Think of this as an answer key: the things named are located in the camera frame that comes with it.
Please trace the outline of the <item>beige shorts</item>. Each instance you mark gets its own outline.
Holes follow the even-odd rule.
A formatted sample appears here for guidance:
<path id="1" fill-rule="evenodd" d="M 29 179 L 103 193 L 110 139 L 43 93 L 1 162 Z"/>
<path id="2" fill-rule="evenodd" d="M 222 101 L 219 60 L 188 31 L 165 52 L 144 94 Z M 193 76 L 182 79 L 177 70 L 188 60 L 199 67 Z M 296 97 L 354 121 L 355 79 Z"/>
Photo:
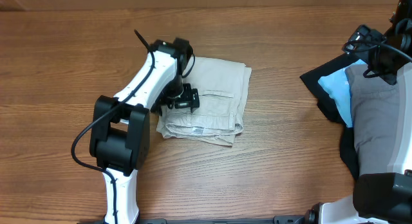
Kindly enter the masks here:
<path id="1" fill-rule="evenodd" d="M 197 57 L 183 81 L 198 90 L 200 106 L 162 107 L 156 130 L 164 138 L 186 138 L 232 146 L 244 130 L 243 114 L 252 69 L 241 62 Z"/>

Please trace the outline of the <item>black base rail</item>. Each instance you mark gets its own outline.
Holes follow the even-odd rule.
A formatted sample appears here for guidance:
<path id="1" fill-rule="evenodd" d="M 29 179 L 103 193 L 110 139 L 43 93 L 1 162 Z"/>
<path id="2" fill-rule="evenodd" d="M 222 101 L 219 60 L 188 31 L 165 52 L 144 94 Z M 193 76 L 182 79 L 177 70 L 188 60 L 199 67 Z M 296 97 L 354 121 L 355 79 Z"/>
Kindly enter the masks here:
<path id="1" fill-rule="evenodd" d="M 273 218 L 243 218 L 243 219 L 193 219 L 193 220 L 166 220 L 141 219 L 137 217 L 136 224 L 300 224 L 304 223 L 304 216 L 274 216 Z"/>

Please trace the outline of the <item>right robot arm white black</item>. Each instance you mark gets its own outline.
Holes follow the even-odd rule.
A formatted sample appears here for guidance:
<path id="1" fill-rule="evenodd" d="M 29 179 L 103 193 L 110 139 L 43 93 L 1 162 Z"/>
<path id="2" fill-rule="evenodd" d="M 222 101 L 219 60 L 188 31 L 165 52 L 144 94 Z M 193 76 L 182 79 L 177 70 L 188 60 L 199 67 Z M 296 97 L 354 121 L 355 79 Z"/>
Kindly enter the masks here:
<path id="1" fill-rule="evenodd" d="M 301 76 L 324 116 L 343 125 L 340 157 L 353 193 L 318 203 L 303 223 L 411 222 L 411 0 L 390 28 L 360 25 L 341 56 Z"/>

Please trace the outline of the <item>black garment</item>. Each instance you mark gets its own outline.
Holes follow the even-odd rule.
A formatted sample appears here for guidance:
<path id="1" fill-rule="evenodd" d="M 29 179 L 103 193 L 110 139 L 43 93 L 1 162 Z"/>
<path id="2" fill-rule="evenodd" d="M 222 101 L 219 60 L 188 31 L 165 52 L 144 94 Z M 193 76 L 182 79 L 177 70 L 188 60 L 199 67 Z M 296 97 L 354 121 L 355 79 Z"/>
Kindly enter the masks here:
<path id="1" fill-rule="evenodd" d="M 359 177 L 359 163 L 354 147 L 350 85 L 345 70 L 360 64 L 364 62 L 359 58 L 342 54 L 300 76 L 309 92 L 317 99 L 317 107 L 323 115 L 329 121 L 343 125 L 339 154 L 354 180 Z"/>

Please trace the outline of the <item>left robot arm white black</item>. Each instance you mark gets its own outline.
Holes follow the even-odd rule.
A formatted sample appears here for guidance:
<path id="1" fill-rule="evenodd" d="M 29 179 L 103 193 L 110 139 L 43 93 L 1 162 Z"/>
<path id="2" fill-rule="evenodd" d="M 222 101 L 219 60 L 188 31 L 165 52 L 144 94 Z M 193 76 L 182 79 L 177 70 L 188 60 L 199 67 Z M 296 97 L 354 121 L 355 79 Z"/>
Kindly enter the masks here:
<path id="1" fill-rule="evenodd" d="M 200 106 L 197 89 L 184 83 L 195 56 L 188 41 L 157 40 L 132 81 L 114 97 L 100 96 L 94 107 L 89 151 L 106 183 L 107 212 L 103 223 L 138 223 L 136 176 L 150 146 L 150 114 L 162 107 Z"/>

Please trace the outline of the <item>grey garment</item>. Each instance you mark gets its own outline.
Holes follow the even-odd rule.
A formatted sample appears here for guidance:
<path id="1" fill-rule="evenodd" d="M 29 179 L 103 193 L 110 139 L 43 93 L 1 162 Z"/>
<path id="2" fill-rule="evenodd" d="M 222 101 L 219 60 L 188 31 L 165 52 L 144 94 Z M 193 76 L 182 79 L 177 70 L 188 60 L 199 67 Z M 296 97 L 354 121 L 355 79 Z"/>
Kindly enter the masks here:
<path id="1" fill-rule="evenodd" d="M 354 65 L 345 70 L 361 175 L 387 171 L 395 147 L 400 104 L 398 86 L 380 77 L 365 78 L 367 69 L 367 65 Z"/>

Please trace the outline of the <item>light blue garment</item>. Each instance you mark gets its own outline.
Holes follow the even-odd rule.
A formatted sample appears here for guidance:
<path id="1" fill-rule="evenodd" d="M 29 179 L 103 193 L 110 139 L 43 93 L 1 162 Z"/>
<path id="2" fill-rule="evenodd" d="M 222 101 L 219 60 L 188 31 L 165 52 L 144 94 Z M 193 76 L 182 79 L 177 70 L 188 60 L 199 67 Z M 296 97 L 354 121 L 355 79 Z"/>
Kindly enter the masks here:
<path id="1" fill-rule="evenodd" d="M 346 127 L 353 127 L 351 119 L 351 95 L 350 84 L 346 76 L 345 70 L 354 65 L 366 65 L 362 60 L 358 60 L 349 66 L 345 66 L 327 76 L 322 76 L 318 80 L 318 84 L 323 90 L 334 100 L 337 110 L 346 124 Z"/>

